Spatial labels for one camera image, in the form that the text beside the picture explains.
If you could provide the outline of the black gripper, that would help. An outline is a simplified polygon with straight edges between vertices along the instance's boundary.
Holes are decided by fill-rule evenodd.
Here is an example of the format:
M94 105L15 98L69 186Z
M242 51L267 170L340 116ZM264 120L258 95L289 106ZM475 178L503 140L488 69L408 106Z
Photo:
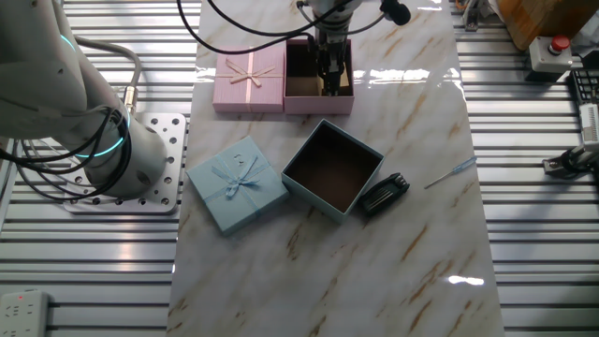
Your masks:
M315 29L315 42L317 47L317 62L321 65L319 75L323 80L323 94L333 95L333 67L340 66L336 73L334 94L347 95L347 70L343 65L345 61L347 32L330 29Z

